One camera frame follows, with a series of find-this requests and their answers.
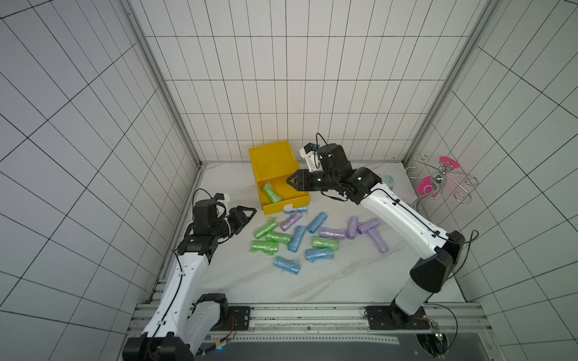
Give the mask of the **green bag roll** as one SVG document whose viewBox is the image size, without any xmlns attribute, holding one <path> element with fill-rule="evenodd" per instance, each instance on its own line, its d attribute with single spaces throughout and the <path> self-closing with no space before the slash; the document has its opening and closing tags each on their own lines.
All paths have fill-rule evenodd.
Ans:
<svg viewBox="0 0 578 361">
<path fill-rule="evenodd" d="M 324 239 L 322 237 L 313 237 L 312 238 L 312 247 L 313 248 L 328 248 L 333 251 L 338 251 L 340 249 L 340 243 L 336 240 L 332 239 Z"/>
<path fill-rule="evenodd" d="M 270 231 L 266 234 L 266 240 L 268 242 L 275 242 L 282 245 L 289 245 L 293 239 L 292 235 L 285 234 L 285 233 L 278 233 L 274 231 Z"/>
<path fill-rule="evenodd" d="M 254 237 L 256 239 L 262 239 L 267 233 L 275 230 L 278 226 L 276 219 L 270 219 L 264 226 L 258 228 L 254 231 Z"/>
<path fill-rule="evenodd" d="M 268 241 L 253 241 L 251 243 L 250 252 L 261 252 L 268 256 L 272 256 L 278 252 L 278 243 Z"/>
</svg>

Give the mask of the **green bag roll vertical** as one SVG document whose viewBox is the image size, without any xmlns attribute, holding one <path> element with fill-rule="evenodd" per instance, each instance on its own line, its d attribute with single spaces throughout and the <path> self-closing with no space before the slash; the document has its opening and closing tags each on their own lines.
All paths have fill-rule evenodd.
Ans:
<svg viewBox="0 0 578 361">
<path fill-rule="evenodd" d="M 266 198 L 272 203 L 279 203 L 282 201 L 282 197 L 277 194 L 274 187 L 270 182 L 265 183 L 262 188 L 263 193 L 265 194 Z"/>
</svg>

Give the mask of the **yellow plastic drawer cabinet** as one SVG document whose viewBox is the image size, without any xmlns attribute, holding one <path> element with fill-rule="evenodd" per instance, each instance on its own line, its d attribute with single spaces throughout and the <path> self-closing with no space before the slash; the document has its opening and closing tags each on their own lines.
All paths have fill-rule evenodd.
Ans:
<svg viewBox="0 0 578 361">
<path fill-rule="evenodd" d="M 265 215 L 278 214 L 310 204 L 311 196 L 308 192 L 296 191 L 287 184 L 287 179 L 300 168 L 288 141 L 250 148 L 249 156 Z M 281 197 L 280 202 L 273 203 L 266 196 L 263 187 L 267 183 L 270 183 L 273 191 Z"/>
</svg>

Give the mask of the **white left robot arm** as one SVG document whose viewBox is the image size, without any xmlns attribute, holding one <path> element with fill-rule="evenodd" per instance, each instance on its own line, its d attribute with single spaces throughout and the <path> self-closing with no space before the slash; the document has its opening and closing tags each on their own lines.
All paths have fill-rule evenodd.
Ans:
<svg viewBox="0 0 578 361">
<path fill-rule="evenodd" d="M 126 340 L 124 360 L 193 360 L 218 348 L 218 343 L 202 347 L 212 329 L 230 326 L 236 331 L 225 294 L 197 293 L 218 246 L 241 233 L 257 213 L 228 202 L 227 194 L 218 193 L 193 204 L 192 221 L 173 251 L 160 303 L 141 335 Z"/>
</svg>

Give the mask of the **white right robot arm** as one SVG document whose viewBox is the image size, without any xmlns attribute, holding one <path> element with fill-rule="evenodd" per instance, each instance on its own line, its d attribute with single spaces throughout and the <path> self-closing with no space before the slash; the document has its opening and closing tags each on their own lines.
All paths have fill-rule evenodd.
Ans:
<svg viewBox="0 0 578 361">
<path fill-rule="evenodd" d="M 287 178 L 300 192 L 334 190 L 341 200 L 371 211 L 399 233 L 420 256 L 409 272 L 409 280 L 392 302 L 393 312 L 412 317 L 435 293 L 439 293 L 458 264 L 465 237 L 436 226 L 399 198 L 373 171 L 354 169 L 343 147 L 308 143 L 300 149 L 307 169 Z"/>
</svg>

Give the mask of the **blue bag roll near drawer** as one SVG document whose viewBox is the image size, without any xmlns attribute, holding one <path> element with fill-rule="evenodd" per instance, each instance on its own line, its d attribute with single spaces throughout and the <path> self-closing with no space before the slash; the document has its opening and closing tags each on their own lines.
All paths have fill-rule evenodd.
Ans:
<svg viewBox="0 0 578 361">
<path fill-rule="evenodd" d="M 285 213 L 285 214 L 293 214 L 293 213 L 295 213 L 295 212 L 297 212 L 297 213 L 299 213 L 299 214 L 308 214 L 308 213 L 309 213 L 309 210 L 308 210 L 308 208 L 307 208 L 306 206 L 305 206 L 305 207 L 300 207 L 300 208 L 292 208 L 292 209 L 284 210 L 284 213 Z"/>
</svg>

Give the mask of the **purple bag roll upper left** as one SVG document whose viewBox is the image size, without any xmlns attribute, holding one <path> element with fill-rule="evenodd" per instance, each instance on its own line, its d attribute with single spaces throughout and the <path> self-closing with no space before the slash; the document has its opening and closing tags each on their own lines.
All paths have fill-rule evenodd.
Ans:
<svg viewBox="0 0 578 361">
<path fill-rule="evenodd" d="M 301 213 L 299 213 L 298 211 L 293 211 L 289 217 L 284 220 L 281 224 L 280 224 L 280 229 L 282 231 L 287 231 L 289 230 L 292 226 L 294 226 L 300 219 L 302 218 Z"/>
</svg>

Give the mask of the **blue bag roll upper middle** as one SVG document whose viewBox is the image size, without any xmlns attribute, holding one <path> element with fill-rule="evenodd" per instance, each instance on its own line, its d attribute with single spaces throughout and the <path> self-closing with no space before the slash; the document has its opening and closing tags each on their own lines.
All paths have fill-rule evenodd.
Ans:
<svg viewBox="0 0 578 361">
<path fill-rule="evenodd" d="M 310 234 L 315 234 L 328 219 L 328 215 L 325 212 L 319 213 L 315 219 L 306 227 L 306 231 Z"/>
</svg>

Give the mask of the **purple bag roll upright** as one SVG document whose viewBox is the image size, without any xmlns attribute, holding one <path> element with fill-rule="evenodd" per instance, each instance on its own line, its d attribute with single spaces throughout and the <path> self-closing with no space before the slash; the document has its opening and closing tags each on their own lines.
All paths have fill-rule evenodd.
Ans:
<svg viewBox="0 0 578 361">
<path fill-rule="evenodd" d="M 347 227 L 346 227 L 346 238 L 347 239 L 355 239 L 357 232 L 358 232 L 358 217 L 352 216 L 349 218 Z"/>
</svg>

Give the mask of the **purple bag roll centre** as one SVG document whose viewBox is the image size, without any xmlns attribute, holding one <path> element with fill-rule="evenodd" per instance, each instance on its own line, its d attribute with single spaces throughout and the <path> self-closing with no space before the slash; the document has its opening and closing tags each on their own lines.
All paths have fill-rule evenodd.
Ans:
<svg viewBox="0 0 578 361">
<path fill-rule="evenodd" d="M 321 227 L 319 229 L 319 236 L 323 239 L 331 239 L 337 241 L 347 238 L 346 230 L 335 230 L 327 227 Z"/>
</svg>

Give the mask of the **blue bag roll lower left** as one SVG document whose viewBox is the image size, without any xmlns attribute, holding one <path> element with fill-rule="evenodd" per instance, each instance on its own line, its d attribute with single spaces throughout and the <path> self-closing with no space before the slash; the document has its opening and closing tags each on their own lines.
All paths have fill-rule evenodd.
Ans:
<svg viewBox="0 0 578 361">
<path fill-rule="evenodd" d="M 276 257 L 274 260 L 274 266 L 285 272 L 289 272 L 293 275 L 298 275 L 301 270 L 301 265 L 297 261 L 287 260 L 283 257 Z"/>
</svg>

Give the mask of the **blue bag roll lower centre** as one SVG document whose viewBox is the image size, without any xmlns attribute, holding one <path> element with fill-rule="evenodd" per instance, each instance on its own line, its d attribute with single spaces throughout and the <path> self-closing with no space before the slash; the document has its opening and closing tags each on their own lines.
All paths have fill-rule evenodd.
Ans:
<svg viewBox="0 0 578 361">
<path fill-rule="evenodd" d="M 305 252 L 306 260 L 315 263 L 320 260 L 333 260 L 334 251 L 330 248 L 312 248 Z"/>
</svg>

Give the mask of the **purple bag roll short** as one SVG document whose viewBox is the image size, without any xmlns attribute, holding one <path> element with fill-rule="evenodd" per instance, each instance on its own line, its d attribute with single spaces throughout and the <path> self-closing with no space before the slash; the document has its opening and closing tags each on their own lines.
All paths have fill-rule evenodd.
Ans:
<svg viewBox="0 0 578 361">
<path fill-rule="evenodd" d="M 373 218 L 367 222 L 359 223 L 357 226 L 357 231 L 359 234 L 367 234 L 370 230 L 379 227 L 381 220 L 379 218 Z"/>
</svg>

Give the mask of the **purple bag roll right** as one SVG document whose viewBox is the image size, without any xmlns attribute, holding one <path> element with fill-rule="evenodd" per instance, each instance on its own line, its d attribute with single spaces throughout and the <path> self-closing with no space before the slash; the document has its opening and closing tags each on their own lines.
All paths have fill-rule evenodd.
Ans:
<svg viewBox="0 0 578 361">
<path fill-rule="evenodd" d="M 375 228 L 370 229 L 367 232 L 367 235 L 373 241 L 373 243 L 376 246 L 376 249 L 379 251 L 379 253 L 385 254 L 389 251 L 388 245 L 386 245 L 385 241 L 382 239 L 382 236 L 380 236 L 377 229 L 375 229 Z"/>
</svg>

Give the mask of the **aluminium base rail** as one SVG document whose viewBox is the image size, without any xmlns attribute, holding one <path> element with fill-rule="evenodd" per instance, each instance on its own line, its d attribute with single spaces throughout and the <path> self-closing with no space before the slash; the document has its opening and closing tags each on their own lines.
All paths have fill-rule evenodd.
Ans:
<svg viewBox="0 0 578 361">
<path fill-rule="evenodd" d="M 137 305 L 127 339 L 176 337 L 186 346 L 233 342 L 368 341 L 396 343 L 395 335 L 454 338 L 492 334 L 488 318 L 476 303 L 428 303 L 408 316 L 389 304 L 227 304 L 222 300 L 193 303 L 183 311 L 158 311 L 156 304 Z"/>
</svg>

